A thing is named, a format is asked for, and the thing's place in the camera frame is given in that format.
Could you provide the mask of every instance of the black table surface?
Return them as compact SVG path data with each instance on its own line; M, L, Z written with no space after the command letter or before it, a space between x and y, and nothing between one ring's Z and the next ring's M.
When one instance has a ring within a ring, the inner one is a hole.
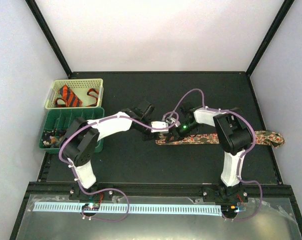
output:
M211 108L238 107L255 131L263 130L263 120L255 102L250 79L244 72L105 72L79 73L78 79L103 79L102 107L105 115L137 106L147 100L155 106L152 114L160 120L172 111L181 97L194 88L202 89ZM199 92L186 101L201 105ZM214 133L203 126L199 133ZM50 155L48 182L72 182L74 177L57 155ZM157 145L142 141L142 134L130 130L104 139L103 150L91 160L97 181L102 183L205 184L219 183L224 152L218 144ZM262 184L277 184L271 147L256 145L245 156L242 178Z

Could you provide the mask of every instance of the yellow basket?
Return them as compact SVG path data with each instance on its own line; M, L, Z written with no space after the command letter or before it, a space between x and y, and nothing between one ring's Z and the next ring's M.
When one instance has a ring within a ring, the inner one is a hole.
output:
M74 80L55 80L51 86L51 91L46 99L45 108L48 110L58 109L56 107L56 99L60 98L60 88L67 85L74 94L82 101L81 107L63 107L63 109L89 109L101 107L103 96L103 80L102 79L74 79ZM96 89L99 91L96 106L88 106L94 104L96 99L88 96L89 89Z

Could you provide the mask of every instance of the white wall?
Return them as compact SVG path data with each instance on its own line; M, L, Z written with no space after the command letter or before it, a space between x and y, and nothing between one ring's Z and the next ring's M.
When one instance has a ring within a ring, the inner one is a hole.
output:
M0 240L9 239L29 181L35 181L44 103L66 75L25 1L0 1Z
M286 140L275 155L302 213L302 0L292 5L251 79L267 128Z
M246 71L283 0L36 0L72 71Z

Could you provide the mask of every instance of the plastic bin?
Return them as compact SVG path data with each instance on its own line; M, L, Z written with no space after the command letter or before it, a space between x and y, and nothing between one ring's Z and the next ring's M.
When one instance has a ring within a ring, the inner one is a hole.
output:
M39 147L49 154L58 154L60 148L45 148L42 142L44 131L67 130L73 120L78 117L83 117L85 120L101 119L105 116L105 110L102 107L81 108L81 109L52 109L47 113L45 124L39 140ZM97 142L94 152L99 153L103 149L103 139Z
M61 109L61 107L56 107L56 99L60 98L59 93L60 88L67 85L74 94L82 101L81 107L63 107L63 109L89 109L101 107L102 97L103 97L103 80L100 78L95 79L74 79L74 80L55 80L51 86L50 93L45 102L45 108L51 109ZM89 89L96 89L99 91L98 100L96 106L88 106L94 104L96 99L92 96L88 96L87 92Z

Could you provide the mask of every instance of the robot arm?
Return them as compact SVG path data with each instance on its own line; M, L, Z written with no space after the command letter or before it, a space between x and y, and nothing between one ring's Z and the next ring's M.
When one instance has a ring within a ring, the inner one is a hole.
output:
M154 107L149 103L143 103L139 107L132 109L124 109L115 115L108 116L95 120L84 120L77 118L66 132L61 140L62 146L66 139L72 137L76 131L85 125L92 125L86 130L79 133L64 147L63 154L70 162L70 166L74 168L79 181L84 188L90 188L95 182L96 177L91 166L91 158L94 153L97 141L118 132L125 132L130 129L136 129L144 134L147 140L157 138L159 132L164 132L162 128L168 127L168 123L175 122L173 118L166 121L150 122L147 116L150 115ZM235 116L227 112L214 111L210 108L194 108L188 111L188 118L186 123L180 124L177 122L172 128L170 134L183 138L186 134L196 128L199 124L206 124L214 126L217 131L220 145L224 150L224 165L221 174L221 180L227 187L237 185L240 180L241 170L244 160L243 152L250 146L252 142L252 135L248 128L242 124ZM138 120L145 125L151 125L159 130L150 130L145 126L141 126L131 119Z
M239 109L235 108L232 111L238 112ZM241 177L245 157L242 154L252 143L253 136L247 126L230 113L214 111L207 107L201 107L195 110L193 114L197 123L216 128L219 143L224 150L221 180L227 187L237 185L240 182L239 177Z
M63 146L67 139L72 138L64 147L63 154L67 157L70 162L69 166L76 172L78 180L84 188L90 188L97 180L91 165L91 158L95 151L97 141L112 134L125 132L130 129L136 129L142 132L146 139L157 137L157 132L160 131L150 130L131 120L136 119L145 125L149 125L147 116L152 113L153 109L154 107L151 104L144 102L139 107L132 109L127 108L108 117L88 121L79 117L73 121L61 140L60 146ZM151 122L153 127L157 124L161 124L161 128L168 126L165 122ZM75 132L86 125L91 126L73 137Z

